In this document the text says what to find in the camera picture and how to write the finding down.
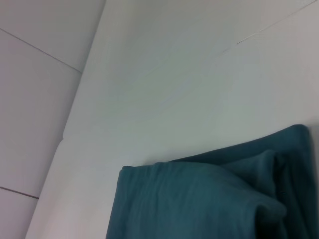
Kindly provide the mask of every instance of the white wall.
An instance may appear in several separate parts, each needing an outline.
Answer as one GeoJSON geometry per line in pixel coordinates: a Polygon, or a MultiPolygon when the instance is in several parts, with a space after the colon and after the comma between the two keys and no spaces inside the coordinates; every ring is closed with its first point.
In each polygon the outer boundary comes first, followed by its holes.
{"type": "Polygon", "coordinates": [[[105,238],[123,165],[318,125],[319,1],[301,3],[109,0],[26,238],[105,238]]]}
{"type": "Polygon", "coordinates": [[[0,0],[0,238],[24,239],[104,0],[0,0]]]}

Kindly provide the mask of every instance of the white tile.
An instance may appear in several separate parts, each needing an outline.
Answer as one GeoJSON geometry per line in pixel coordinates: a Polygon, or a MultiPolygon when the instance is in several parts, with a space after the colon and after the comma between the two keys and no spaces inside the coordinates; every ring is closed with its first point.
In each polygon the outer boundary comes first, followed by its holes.
{"type": "Polygon", "coordinates": [[[24,239],[37,199],[0,189],[0,238],[24,239]]]}
{"type": "Polygon", "coordinates": [[[83,70],[105,0],[2,0],[0,28],[83,70]]]}
{"type": "Polygon", "coordinates": [[[39,196],[79,79],[0,30],[0,186],[39,196]]]}
{"type": "Polygon", "coordinates": [[[105,113],[98,106],[121,100],[125,90],[163,66],[157,84],[209,63],[311,2],[108,0],[64,137],[98,122],[105,113]]]}

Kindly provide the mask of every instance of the tile grout line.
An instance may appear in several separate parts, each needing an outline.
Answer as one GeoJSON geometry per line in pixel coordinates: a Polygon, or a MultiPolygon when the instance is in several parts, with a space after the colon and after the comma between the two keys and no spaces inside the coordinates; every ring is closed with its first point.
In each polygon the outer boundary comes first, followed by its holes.
{"type": "Polygon", "coordinates": [[[45,51],[42,51],[41,49],[39,49],[39,48],[37,48],[37,47],[31,45],[30,43],[28,43],[28,42],[22,40],[21,38],[19,38],[19,37],[13,35],[12,33],[8,32],[8,31],[6,31],[6,30],[3,30],[2,28],[0,28],[0,30],[3,31],[3,32],[5,32],[6,34],[9,34],[10,36],[13,36],[14,38],[16,38],[16,39],[18,39],[18,40],[24,42],[25,44],[27,44],[27,45],[33,47],[34,49],[37,49],[38,51],[44,53],[45,55],[47,55],[47,56],[49,56],[49,57],[51,57],[51,58],[53,58],[53,59],[55,59],[55,60],[61,62],[62,64],[66,65],[66,66],[68,66],[68,67],[70,67],[70,68],[72,68],[73,70],[79,72],[80,74],[82,74],[81,71],[79,71],[78,69],[74,68],[73,66],[70,66],[69,64],[67,64],[67,63],[65,63],[65,62],[63,62],[63,61],[61,61],[61,60],[55,58],[54,56],[51,56],[50,54],[46,53],[45,51]]]}
{"type": "Polygon", "coordinates": [[[32,196],[30,194],[22,193],[22,192],[19,192],[19,191],[16,191],[16,190],[12,190],[12,189],[9,189],[9,188],[0,187],[0,189],[6,190],[6,191],[9,191],[9,192],[13,192],[13,193],[18,193],[18,194],[21,194],[21,195],[24,195],[24,196],[27,196],[27,197],[30,197],[30,198],[39,199],[36,196],[32,196]]]}
{"type": "Polygon", "coordinates": [[[283,20],[286,20],[287,18],[289,18],[289,17],[291,17],[291,16],[297,14],[298,12],[300,12],[300,11],[303,10],[304,8],[310,6],[311,4],[313,4],[313,3],[316,2],[316,1],[318,1],[318,0],[314,0],[313,2],[307,4],[306,6],[303,6],[302,8],[298,9],[297,11],[294,11],[294,12],[290,13],[289,15],[285,16],[284,18],[282,18],[282,19],[280,19],[280,20],[278,20],[278,21],[276,21],[276,22],[274,22],[274,23],[272,23],[272,24],[270,24],[270,25],[268,25],[268,26],[265,26],[264,28],[258,30],[257,32],[251,34],[250,36],[247,36],[247,37],[244,38],[243,40],[237,42],[236,45],[239,45],[240,43],[242,43],[242,42],[248,40],[248,39],[251,38],[252,36],[257,35],[257,34],[260,34],[261,32],[263,32],[263,31],[267,30],[268,28],[270,28],[270,27],[276,25],[277,23],[279,23],[279,22],[281,22],[281,21],[283,21],[283,20]]]}

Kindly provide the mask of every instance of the teal towel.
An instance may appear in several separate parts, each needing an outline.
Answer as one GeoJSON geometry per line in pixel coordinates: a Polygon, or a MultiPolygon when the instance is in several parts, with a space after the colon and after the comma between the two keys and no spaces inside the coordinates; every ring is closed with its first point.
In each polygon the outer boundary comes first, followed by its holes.
{"type": "Polygon", "coordinates": [[[124,167],[107,239],[318,239],[308,129],[124,167]]]}

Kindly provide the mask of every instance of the towel fold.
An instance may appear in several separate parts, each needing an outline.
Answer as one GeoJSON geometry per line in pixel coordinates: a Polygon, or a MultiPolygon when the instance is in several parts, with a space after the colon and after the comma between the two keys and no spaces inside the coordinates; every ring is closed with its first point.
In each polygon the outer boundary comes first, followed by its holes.
{"type": "Polygon", "coordinates": [[[308,129],[123,167],[107,239],[318,239],[308,129]]]}

